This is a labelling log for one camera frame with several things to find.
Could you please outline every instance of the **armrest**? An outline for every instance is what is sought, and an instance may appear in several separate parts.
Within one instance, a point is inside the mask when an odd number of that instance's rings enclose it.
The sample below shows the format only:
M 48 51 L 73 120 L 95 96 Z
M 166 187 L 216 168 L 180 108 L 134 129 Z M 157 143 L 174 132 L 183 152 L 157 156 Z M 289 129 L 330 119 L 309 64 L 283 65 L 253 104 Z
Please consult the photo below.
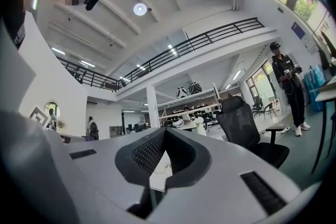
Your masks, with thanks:
M 272 126 L 265 130 L 266 132 L 271 132 L 271 144 L 275 144 L 275 135 L 277 131 L 282 131 L 284 128 L 284 126 Z

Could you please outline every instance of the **white column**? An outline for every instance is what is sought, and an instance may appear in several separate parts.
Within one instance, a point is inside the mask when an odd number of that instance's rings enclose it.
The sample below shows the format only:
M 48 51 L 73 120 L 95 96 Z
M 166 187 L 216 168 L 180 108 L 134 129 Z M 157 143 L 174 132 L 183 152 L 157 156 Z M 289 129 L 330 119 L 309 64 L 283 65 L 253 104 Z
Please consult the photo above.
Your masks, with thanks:
M 147 101 L 151 128 L 160 127 L 159 114 L 157 112 L 158 104 L 156 102 L 155 87 L 152 85 L 147 86 Z

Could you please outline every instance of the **black pants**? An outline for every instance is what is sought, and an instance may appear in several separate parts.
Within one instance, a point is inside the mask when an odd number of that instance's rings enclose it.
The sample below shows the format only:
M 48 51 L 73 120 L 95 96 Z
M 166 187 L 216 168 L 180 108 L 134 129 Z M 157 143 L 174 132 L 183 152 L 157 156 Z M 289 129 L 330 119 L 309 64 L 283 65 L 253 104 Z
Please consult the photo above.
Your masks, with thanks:
M 303 97 L 303 88 L 300 85 L 296 86 L 294 82 L 292 82 L 293 93 L 288 94 L 288 102 L 290 107 L 292 108 L 292 115 L 294 120 L 294 125 L 298 127 L 301 123 L 304 122 L 304 107 L 305 107 L 305 98 Z

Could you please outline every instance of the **black cap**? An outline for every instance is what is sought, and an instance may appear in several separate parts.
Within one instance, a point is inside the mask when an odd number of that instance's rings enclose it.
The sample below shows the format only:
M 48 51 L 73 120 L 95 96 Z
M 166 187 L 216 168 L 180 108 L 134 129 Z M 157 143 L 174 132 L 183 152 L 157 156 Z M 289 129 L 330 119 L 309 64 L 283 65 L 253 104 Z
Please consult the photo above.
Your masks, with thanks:
M 271 50 L 276 50 L 276 49 L 279 49 L 280 46 L 281 46 L 281 45 L 280 45 L 279 43 L 277 43 L 277 42 L 272 42 L 271 45 L 269 46 L 269 48 L 270 48 Z

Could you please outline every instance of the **white sneaker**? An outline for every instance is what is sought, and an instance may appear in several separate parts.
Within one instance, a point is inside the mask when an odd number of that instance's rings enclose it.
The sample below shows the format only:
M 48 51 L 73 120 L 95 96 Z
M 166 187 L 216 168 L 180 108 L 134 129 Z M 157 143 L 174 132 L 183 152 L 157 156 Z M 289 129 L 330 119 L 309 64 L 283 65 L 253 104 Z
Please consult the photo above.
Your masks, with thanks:
M 296 129 L 295 129 L 295 135 L 296 136 L 301 136 L 302 135 L 302 133 L 301 133 L 301 127 L 300 126 L 296 127 Z
M 300 127 L 301 127 L 301 129 L 303 129 L 305 131 L 310 129 L 310 126 L 306 122 L 301 123 Z

